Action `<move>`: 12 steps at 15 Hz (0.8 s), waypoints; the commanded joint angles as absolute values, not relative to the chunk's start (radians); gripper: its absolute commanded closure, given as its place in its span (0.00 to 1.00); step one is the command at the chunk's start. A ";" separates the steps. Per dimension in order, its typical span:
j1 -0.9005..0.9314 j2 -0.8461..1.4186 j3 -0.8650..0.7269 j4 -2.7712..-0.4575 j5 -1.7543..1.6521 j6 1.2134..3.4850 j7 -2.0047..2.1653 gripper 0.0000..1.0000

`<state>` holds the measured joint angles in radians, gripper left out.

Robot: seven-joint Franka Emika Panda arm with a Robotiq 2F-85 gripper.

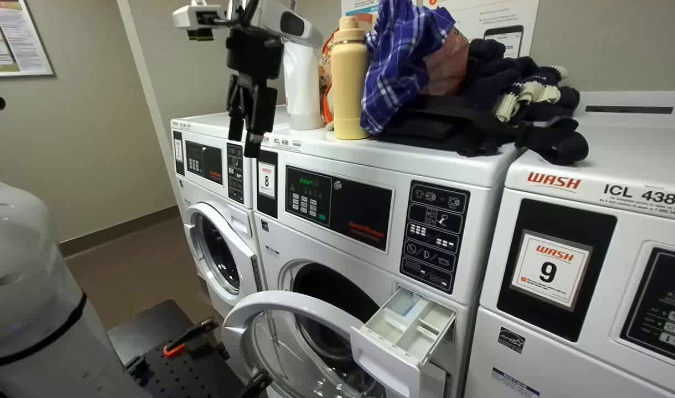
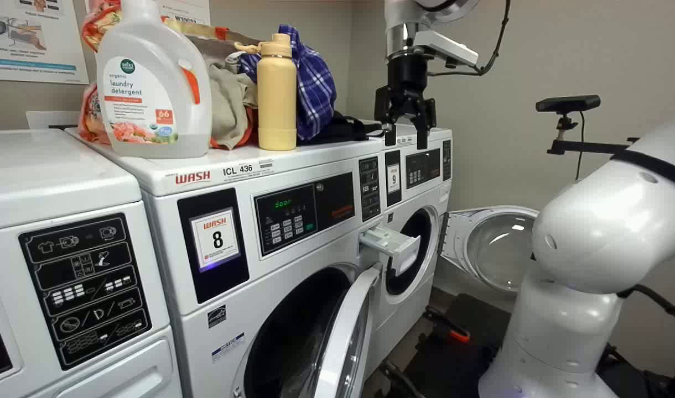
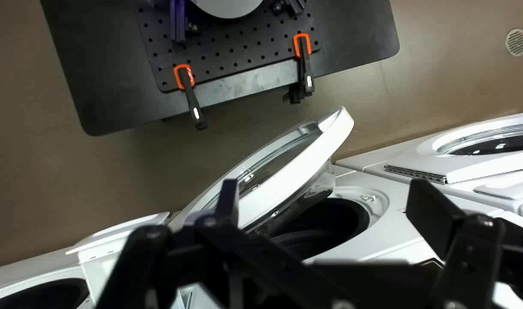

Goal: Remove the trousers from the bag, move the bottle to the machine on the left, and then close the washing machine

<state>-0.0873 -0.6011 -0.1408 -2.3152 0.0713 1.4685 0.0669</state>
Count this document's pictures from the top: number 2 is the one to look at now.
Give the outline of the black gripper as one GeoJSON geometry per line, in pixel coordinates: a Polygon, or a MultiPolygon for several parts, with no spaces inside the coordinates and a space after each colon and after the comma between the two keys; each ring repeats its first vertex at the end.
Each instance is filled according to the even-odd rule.
{"type": "Polygon", "coordinates": [[[415,146],[424,148],[435,123],[434,102],[424,98],[426,55],[405,53],[387,62],[387,84],[377,90],[373,117],[386,146],[394,146],[394,122],[407,117],[415,123],[415,146]]]}

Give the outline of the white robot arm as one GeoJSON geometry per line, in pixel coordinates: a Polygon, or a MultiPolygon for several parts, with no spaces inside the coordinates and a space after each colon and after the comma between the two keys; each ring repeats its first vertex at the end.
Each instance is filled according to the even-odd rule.
{"type": "MultiPolygon", "coordinates": [[[[434,29],[475,2],[383,0],[387,84],[373,117],[387,140],[409,123],[424,144],[435,128],[429,60],[477,64],[475,50],[434,29]]],[[[618,398],[598,362],[621,296],[675,256],[675,117],[550,199],[536,216],[530,253],[477,398],[618,398]]]]}

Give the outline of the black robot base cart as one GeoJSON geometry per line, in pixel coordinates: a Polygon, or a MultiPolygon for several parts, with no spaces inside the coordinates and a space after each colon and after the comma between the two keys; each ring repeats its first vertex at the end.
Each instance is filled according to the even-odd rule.
{"type": "Polygon", "coordinates": [[[454,338],[451,327],[426,319],[414,359],[405,364],[405,380],[423,398],[477,398],[477,380],[503,345],[508,314],[469,295],[435,289],[429,308],[469,332],[469,340],[454,338]]]}

